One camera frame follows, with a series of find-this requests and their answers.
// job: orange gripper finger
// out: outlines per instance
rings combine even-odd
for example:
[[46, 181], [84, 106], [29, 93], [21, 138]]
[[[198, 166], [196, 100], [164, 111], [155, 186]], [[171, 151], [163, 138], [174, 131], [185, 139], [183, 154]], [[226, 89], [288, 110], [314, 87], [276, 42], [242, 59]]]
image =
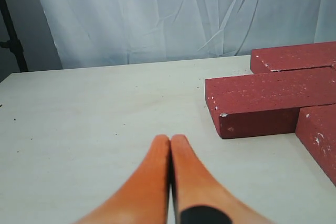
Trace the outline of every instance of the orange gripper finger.
[[170, 140], [157, 135], [145, 158], [101, 206], [75, 224], [164, 224], [169, 202]]
[[225, 189], [201, 163], [184, 135], [172, 137], [171, 151], [177, 224], [273, 223]]

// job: red wooden block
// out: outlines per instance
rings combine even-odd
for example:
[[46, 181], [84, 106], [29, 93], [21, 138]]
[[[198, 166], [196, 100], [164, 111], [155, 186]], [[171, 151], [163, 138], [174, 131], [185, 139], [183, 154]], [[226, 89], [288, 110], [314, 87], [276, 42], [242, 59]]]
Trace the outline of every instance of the red wooden block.
[[336, 64], [336, 41], [254, 49], [250, 69], [253, 73], [330, 67]]
[[336, 105], [302, 108], [296, 135], [336, 186]]
[[205, 80], [205, 98], [222, 138], [293, 133], [302, 107], [336, 103], [331, 68]]

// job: white tabletop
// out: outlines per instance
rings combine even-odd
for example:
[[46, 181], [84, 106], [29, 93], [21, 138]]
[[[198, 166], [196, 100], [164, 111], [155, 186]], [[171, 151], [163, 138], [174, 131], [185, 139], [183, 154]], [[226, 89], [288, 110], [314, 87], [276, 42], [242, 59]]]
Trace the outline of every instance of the white tabletop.
[[10, 75], [0, 222], [71, 223], [128, 179], [156, 134], [183, 133], [219, 182], [273, 221], [334, 223], [336, 188], [294, 134], [217, 135], [204, 79], [248, 73], [238, 56]]

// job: white curtain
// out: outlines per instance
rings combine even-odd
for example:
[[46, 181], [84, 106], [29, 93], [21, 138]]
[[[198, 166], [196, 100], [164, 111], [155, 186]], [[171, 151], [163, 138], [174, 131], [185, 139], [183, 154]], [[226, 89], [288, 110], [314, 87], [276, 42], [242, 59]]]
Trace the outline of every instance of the white curtain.
[[336, 40], [335, 0], [41, 0], [64, 68]]

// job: gray wall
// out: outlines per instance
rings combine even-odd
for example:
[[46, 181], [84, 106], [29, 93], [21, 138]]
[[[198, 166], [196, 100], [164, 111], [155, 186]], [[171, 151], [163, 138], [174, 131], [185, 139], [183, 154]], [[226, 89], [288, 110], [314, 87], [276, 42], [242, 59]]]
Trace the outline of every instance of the gray wall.
[[[61, 69], [54, 40], [40, 0], [6, 0], [18, 38], [30, 71]], [[0, 41], [9, 40], [0, 16]], [[15, 56], [0, 48], [0, 81], [13, 72], [19, 72]]]

